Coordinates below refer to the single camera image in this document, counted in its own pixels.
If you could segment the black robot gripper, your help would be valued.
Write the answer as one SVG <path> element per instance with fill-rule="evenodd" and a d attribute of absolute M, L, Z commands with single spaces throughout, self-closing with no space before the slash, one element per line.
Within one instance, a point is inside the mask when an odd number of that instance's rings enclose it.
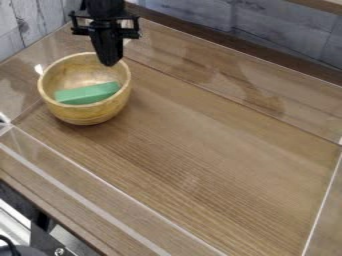
<path fill-rule="evenodd" d="M 68 16 L 72 34 L 89 36 L 101 64 L 113 66 L 123 58 L 123 39 L 140 38 L 139 16 L 125 10 L 125 1 L 83 0 L 80 9 Z M 131 20 L 131 29 L 121 28 L 123 19 Z M 109 31 L 108 60 L 105 31 Z"/>

